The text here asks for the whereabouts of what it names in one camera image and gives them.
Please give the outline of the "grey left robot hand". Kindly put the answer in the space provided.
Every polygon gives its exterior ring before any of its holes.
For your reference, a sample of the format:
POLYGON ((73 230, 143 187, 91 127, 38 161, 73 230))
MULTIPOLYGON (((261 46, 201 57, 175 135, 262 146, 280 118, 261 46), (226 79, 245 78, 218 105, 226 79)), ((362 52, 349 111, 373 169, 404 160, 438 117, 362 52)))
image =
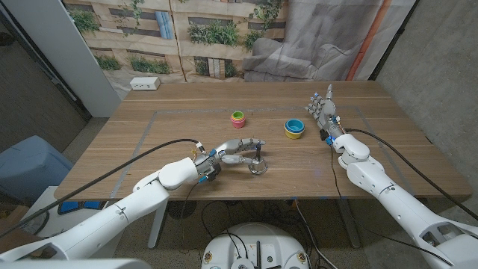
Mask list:
POLYGON ((256 138, 232 139, 206 152, 198 142, 196 148, 200 151, 193 163, 202 179, 212 181, 221 171, 221 163, 247 164, 250 173, 261 175, 267 171, 267 162, 261 156, 264 140, 256 138))

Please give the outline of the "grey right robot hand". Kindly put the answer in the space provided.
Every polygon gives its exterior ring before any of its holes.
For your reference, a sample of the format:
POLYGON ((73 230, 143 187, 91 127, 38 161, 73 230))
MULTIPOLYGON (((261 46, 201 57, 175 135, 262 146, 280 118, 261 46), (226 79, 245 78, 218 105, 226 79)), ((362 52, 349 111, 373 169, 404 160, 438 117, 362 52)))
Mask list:
POLYGON ((338 123, 335 103, 332 101, 332 90, 333 86, 330 84, 324 97, 315 93, 311 97, 311 102, 305 107, 317 121, 322 140, 327 138, 334 140, 344 134, 344 130, 338 123))

